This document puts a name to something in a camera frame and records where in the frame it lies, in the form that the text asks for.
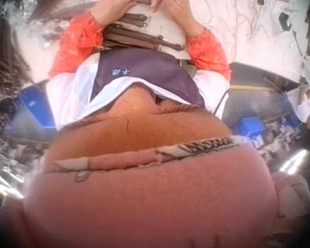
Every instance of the hand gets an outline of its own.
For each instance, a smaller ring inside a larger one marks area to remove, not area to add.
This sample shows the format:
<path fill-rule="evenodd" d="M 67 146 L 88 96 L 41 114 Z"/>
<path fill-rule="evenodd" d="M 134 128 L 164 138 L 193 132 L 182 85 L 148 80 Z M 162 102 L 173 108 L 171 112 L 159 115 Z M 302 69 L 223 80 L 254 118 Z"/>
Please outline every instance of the hand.
<path fill-rule="evenodd" d="M 136 4 L 136 0 L 99 0 L 90 9 L 90 13 L 99 24 L 107 26 L 120 19 Z"/>
<path fill-rule="evenodd" d="M 157 11 L 163 2 L 171 18 L 187 36 L 198 36 L 203 33 L 203 26 L 193 17 L 189 0 L 152 0 L 151 9 Z"/>

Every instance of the red sleeve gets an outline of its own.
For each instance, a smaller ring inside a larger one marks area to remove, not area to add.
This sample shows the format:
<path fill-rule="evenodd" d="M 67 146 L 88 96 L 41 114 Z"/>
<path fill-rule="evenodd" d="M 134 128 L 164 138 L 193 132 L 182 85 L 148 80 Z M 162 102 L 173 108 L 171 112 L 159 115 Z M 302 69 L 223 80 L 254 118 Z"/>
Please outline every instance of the red sleeve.
<path fill-rule="evenodd" d="M 70 26 L 61 35 L 60 48 L 49 72 L 50 79 L 60 73 L 76 72 L 93 48 L 102 45 L 104 28 L 89 12 L 74 17 L 70 21 Z"/>
<path fill-rule="evenodd" d="M 231 70 L 222 45 L 206 28 L 199 36 L 187 37 L 187 49 L 198 70 L 218 72 L 230 81 Z"/>

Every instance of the white shirt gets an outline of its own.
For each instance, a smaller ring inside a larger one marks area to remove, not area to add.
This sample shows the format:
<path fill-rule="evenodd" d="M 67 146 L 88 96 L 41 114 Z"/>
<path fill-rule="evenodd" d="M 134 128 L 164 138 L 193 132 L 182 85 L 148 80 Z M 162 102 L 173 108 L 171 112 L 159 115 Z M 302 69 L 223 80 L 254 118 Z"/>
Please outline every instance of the white shirt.
<path fill-rule="evenodd" d="M 308 97 L 305 94 L 303 96 L 304 101 L 302 102 L 302 104 L 299 105 L 299 93 L 300 89 L 297 88 L 287 92 L 287 97 L 291 105 L 293 106 L 296 116 L 299 118 L 301 122 L 306 123 L 307 119 L 310 116 L 310 99 L 308 99 Z"/>
<path fill-rule="evenodd" d="M 100 54 L 86 59 L 76 73 L 62 73 L 47 83 L 47 97 L 53 112 L 57 129 L 61 129 L 77 120 L 94 113 L 114 101 L 122 92 L 135 82 L 145 84 L 162 98 L 190 104 L 179 96 L 136 77 L 120 77 L 111 81 L 90 101 L 93 84 L 98 71 Z M 205 101 L 206 109 L 214 112 L 221 98 L 229 89 L 229 81 L 221 74 L 212 71 L 198 70 L 193 80 Z M 228 95 L 224 98 L 216 116 L 221 119 Z"/>

